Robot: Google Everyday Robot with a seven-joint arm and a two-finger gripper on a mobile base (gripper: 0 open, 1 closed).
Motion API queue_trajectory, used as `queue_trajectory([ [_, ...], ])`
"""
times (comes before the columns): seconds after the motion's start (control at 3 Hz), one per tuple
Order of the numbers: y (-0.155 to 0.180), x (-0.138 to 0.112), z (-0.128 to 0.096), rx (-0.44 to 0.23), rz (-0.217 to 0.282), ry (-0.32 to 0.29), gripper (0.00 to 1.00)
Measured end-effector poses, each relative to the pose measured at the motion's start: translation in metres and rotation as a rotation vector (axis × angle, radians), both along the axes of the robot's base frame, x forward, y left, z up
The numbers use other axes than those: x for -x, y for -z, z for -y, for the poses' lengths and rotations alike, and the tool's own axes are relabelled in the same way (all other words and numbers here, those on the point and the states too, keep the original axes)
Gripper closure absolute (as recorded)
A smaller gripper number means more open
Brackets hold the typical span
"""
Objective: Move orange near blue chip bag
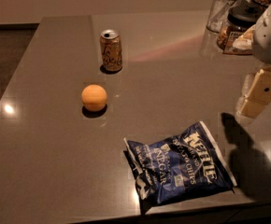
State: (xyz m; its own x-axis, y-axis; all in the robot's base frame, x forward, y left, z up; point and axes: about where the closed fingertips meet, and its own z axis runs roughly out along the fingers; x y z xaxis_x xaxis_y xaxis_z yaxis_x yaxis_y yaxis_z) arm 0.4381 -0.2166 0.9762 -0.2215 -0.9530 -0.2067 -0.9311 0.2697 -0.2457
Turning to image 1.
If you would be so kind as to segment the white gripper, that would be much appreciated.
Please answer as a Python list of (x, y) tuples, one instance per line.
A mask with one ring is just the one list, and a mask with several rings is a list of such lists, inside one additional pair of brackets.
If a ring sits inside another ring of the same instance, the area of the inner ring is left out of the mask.
[[(257, 20), (253, 32), (252, 54), (264, 63), (271, 63), (271, 5)], [(271, 66), (245, 76), (235, 110), (249, 119), (256, 119), (271, 103)]]

